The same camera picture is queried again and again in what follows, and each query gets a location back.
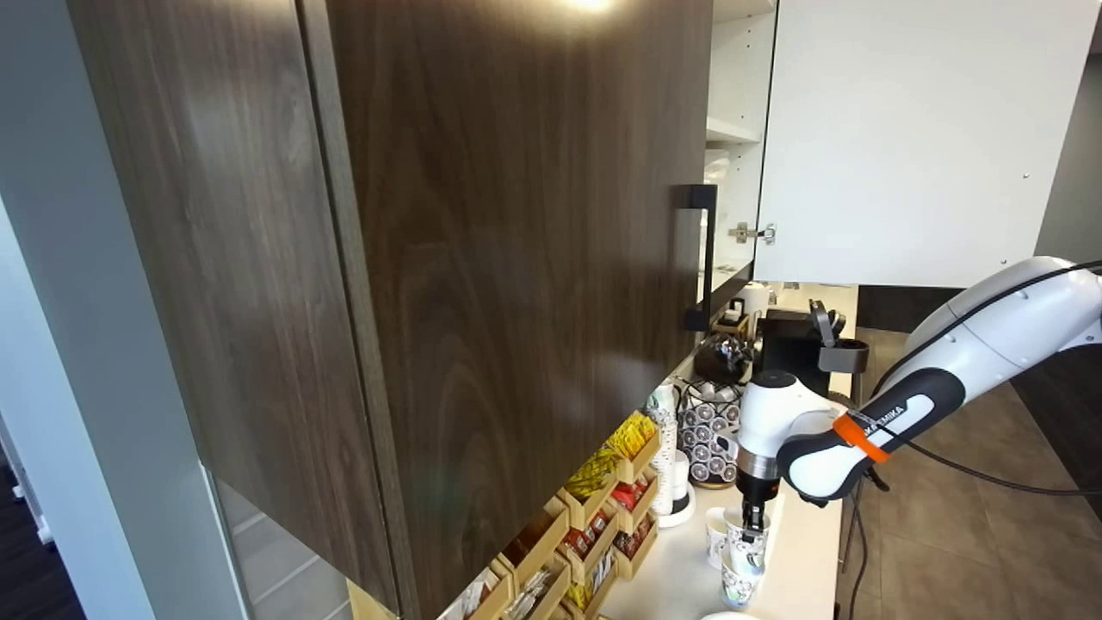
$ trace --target dark wood cabinet door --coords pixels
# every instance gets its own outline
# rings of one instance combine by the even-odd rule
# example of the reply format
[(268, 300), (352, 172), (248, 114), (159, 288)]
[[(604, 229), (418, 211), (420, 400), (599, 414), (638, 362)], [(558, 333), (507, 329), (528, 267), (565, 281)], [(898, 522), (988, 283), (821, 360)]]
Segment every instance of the dark wood cabinet door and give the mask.
[(397, 608), (294, 3), (69, 9), (203, 463)]
[(326, 6), (430, 618), (690, 351), (711, 2)]

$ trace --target white cabinet door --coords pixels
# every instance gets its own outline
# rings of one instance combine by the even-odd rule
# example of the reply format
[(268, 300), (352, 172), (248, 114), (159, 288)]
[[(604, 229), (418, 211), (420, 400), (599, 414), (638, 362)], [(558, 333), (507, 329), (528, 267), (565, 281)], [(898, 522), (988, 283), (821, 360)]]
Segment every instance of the white cabinet door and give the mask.
[(784, 0), (755, 278), (969, 285), (1033, 254), (1098, 0)]

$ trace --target countertop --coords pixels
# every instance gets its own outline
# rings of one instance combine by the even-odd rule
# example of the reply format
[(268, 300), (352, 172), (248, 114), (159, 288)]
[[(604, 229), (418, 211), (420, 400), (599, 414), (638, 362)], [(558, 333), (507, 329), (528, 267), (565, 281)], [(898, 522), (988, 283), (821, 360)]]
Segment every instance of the countertop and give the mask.
[[(801, 284), (782, 289), (770, 307), (807, 312), (808, 298), (821, 298), (827, 308), (846, 316), (842, 336), (853, 338), (856, 325), (857, 286)], [(850, 394), (850, 376), (835, 373), (831, 390)], [(630, 581), (613, 586), (601, 613), (611, 620), (699, 620), (709, 613), (727, 611), (720, 600), (720, 572), (707, 564), (704, 513), (713, 507), (738, 507), (742, 494), (695, 489), (696, 509), (684, 524), (661, 530), (650, 555)], [(781, 482), (776, 501), (767, 510), (777, 511), (766, 574), (746, 612), (759, 620), (830, 620), (834, 612), (839, 536), (842, 503), (824, 509), (800, 500)]]

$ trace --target cable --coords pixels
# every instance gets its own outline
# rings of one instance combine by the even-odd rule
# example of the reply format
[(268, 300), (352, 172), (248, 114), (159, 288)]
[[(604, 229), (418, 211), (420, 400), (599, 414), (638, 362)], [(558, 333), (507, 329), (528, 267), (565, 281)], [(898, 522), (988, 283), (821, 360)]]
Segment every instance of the cable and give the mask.
[(857, 534), (861, 534), (861, 568), (857, 569), (857, 578), (853, 580), (853, 594), (850, 595), (850, 620), (853, 620), (853, 608), (857, 603), (857, 589), (861, 588), (861, 578), (865, 576), (865, 566), (868, 564), (868, 541), (865, 540), (865, 524), (861, 521), (861, 507), (857, 505), (856, 496), (853, 498), (853, 515), (857, 518)]
[[(916, 347), (915, 349), (912, 349), (909, 353), (907, 353), (906, 356), (904, 356), (903, 358), (900, 358), (899, 361), (897, 361), (895, 365), (892, 365), (892, 368), (888, 369), (887, 372), (885, 372), (883, 376), (880, 376), (879, 381), (876, 382), (876, 388), (873, 389), (872, 396), (869, 396), (869, 400), (876, 398), (876, 395), (878, 395), (880, 393), (880, 390), (884, 388), (884, 383), (892, 377), (893, 373), (895, 373), (904, 365), (906, 365), (907, 362), (909, 362), (910, 360), (912, 360), (915, 358), (915, 356), (918, 356), (919, 353), (921, 353), (922, 351), (925, 351), (927, 348), (929, 348), (931, 345), (933, 345), (934, 342), (937, 342), (938, 340), (940, 340), (941, 338), (943, 338), (946, 335), (948, 335), (952, 330), (954, 330), (958, 327), (960, 327), (962, 324), (964, 324), (964, 322), (966, 322), (966, 320), (971, 319), (972, 317), (974, 317), (984, 307), (987, 307), (992, 303), (994, 303), (994, 302), (996, 302), (996, 301), (998, 301), (1001, 298), (1004, 298), (1004, 297), (1006, 297), (1006, 296), (1008, 296), (1011, 294), (1014, 294), (1015, 292), (1017, 292), (1017, 291), (1019, 291), (1019, 290), (1022, 290), (1024, 287), (1030, 286), (1030, 285), (1033, 285), (1033, 284), (1035, 284), (1037, 282), (1045, 281), (1045, 280), (1047, 280), (1049, 278), (1055, 278), (1056, 275), (1061, 275), (1063, 273), (1069, 273), (1071, 271), (1078, 271), (1080, 269), (1087, 269), (1087, 270), (1093, 271), (1094, 269), (1098, 269), (1100, 267), (1102, 267), (1102, 260), (1089, 260), (1087, 262), (1080, 262), (1078, 264), (1072, 264), (1070, 267), (1062, 267), (1060, 269), (1056, 269), (1054, 271), (1049, 271), (1047, 273), (1041, 273), (1040, 275), (1036, 275), (1036, 276), (1029, 278), (1028, 280), (1019, 282), (1019, 283), (1017, 283), (1017, 284), (1015, 284), (1015, 285), (1013, 285), (1013, 286), (1004, 290), (1003, 292), (1001, 292), (998, 294), (995, 294), (995, 295), (993, 295), (993, 296), (991, 296), (988, 298), (985, 298), (983, 302), (981, 302), (980, 304), (977, 304), (975, 307), (972, 307), (971, 309), (969, 309), (968, 313), (964, 313), (958, 319), (953, 320), (951, 324), (949, 324), (948, 326), (946, 326), (941, 331), (939, 331), (938, 334), (936, 334), (934, 336), (932, 336), (931, 338), (929, 338), (926, 342), (919, 345), (918, 347)], [(1083, 490), (1079, 490), (1079, 489), (1042, 489), (1042, 488), (1039, 488), (1039, 487), (1029, 487), (1028, 485), (1020, 485), (1018, 482), (1012, 482), (1009, 480), (1003, 480), (1002, 478), (996, 478), (994, 476), (984, 474), (982, 471), (976, 471), (976, 470), (974, 470), (974, 469), (972, 469), (970, 467), (966, 467), (966, 466), (963, 466), (963, 465), (961, 465), (959, 463), (955, 463), (953, 460), (947, 459), (946, 457), (942, 457), (942, 456), (940, 456), (940, 455), (938, 455), (936, 453), (931, 453), (930, 450), (927, 450), (926, 448), (919, 446), (918, 444), (915, 444), (915, 443), (912, 443), (912, 442), (910, 442), (908, 439), (904, 439), (904, 438), (899, 437), (898, 435), (896, 435), (895, 433), (893, 433), (890, 429), (888, 429), (886, 426), (879, 426), (877, 428), (878, 428), (878, 431), (883, 431), (883, 432), (887, 433), (888, 435), (890, 435), (892, 437), (894, 437), (896, 439), (899, 439), (905, 445), (910, 446), (918, 454), (920, 454), (920, 455), (922, 455), (922, 456), (925, 456), (927, 458), (933, 459), (934, 461), (938, 461), (939, 464), (941, 464), (943, 466), (951, 467), (951, 468), (953, 468), (953, 469), (955, 469), (958, 471), (961, 471), (961, 472), (964, 472), (964, 474), (966, 474), (969, 476), (973, 476), (975, 478), (979, 478), (980, 480), (984, 480), (984, 481), (991, 482), (993, 485), (998, 485), (998, 486), (1002, 486), (1002, 487), (1006, 487), (1007, 489), (1014, 489), (1015, 491), (1023, 491), (1023, 492), (1026, 492), (1026, 493), (1037, 493), (1037, 494), (1040, 494), (1040, 496), (1056, 496), (1056, 497), (1102, 496), (1102, 489), (1083, 489)], [(860, 513), (857, 514), (857, 521), (858, 521), (858, 523), (861, 521)]]

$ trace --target orange band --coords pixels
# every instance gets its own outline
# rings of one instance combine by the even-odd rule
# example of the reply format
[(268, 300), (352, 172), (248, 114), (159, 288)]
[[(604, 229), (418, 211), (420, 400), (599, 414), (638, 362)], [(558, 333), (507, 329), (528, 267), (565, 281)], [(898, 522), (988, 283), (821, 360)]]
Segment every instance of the orange band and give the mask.
[(865, 429), (853, 422), (849, 415), (840, 416), (834, 421), (834, 433), (839, 435), (846, 444), (853, 446), (854, 448), (861, 448), (868, 458), (873, 459), (874, 463), (883, 464), (888, 460), (888, 454), (880, 449), (865, 437)]

